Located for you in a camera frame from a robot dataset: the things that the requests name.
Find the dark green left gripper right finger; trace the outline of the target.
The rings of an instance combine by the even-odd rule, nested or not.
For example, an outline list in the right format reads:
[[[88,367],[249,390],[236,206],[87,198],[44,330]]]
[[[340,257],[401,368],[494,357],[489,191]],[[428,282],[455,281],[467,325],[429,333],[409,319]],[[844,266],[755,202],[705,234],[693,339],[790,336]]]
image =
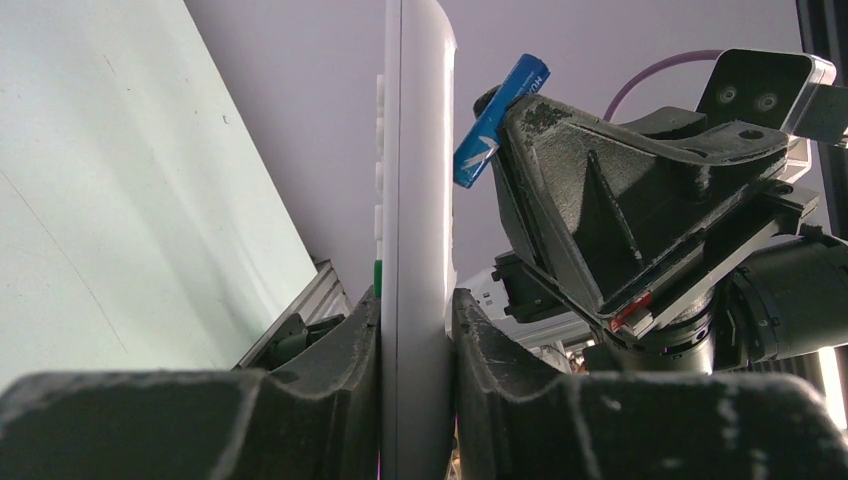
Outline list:
[[[843,479],[847,439],[787,374],[566,374],[452,300],[466,479]]]

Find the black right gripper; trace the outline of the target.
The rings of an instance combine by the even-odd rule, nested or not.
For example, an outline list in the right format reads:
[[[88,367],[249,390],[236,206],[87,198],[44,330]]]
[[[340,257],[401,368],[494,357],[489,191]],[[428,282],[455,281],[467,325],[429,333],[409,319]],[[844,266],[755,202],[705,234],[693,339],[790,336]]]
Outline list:
[[[500,128],[507,313],[572,312],[591,367],[712,373],[847,342],[847,244],[780,179],[785,133],[664,107],[615,125],[534,94]]]

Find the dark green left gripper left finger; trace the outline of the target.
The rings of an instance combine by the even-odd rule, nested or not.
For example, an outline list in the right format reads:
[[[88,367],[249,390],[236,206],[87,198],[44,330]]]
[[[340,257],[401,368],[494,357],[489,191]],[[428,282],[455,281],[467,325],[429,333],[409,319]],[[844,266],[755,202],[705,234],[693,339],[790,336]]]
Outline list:
[[[279,368],[50,372],[1,397],[5,479],[373,479],[380,302]]]

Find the white remote control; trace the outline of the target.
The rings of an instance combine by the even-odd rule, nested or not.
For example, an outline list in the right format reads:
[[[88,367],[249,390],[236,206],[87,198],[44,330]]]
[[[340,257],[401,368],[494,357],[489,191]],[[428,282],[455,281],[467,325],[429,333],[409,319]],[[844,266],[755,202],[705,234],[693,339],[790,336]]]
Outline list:
[[[450,459],[456,49],[438,2],[387,3],[377,227],[384,479],[442,479]]]

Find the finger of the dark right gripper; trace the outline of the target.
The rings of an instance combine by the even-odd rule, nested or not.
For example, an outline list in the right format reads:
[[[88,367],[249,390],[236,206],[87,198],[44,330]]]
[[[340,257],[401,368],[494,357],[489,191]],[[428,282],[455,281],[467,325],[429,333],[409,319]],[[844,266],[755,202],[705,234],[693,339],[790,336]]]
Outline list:
[[[501,123],[504,116],[504,101],[500,94],[502,84],[498,84],[481,95],[473,105],[475,120],[478,122]]]

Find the blue AAA battery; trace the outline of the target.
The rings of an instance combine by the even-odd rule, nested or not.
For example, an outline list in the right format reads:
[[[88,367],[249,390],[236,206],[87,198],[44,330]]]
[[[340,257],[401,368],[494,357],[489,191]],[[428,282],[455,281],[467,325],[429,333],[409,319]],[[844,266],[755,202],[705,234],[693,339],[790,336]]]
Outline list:
[[[510,105],[537,93],[550,76],[538,57],[524,53],[488,100],[453,155],[453,181],[470,189],[501,145],[500,129]]]

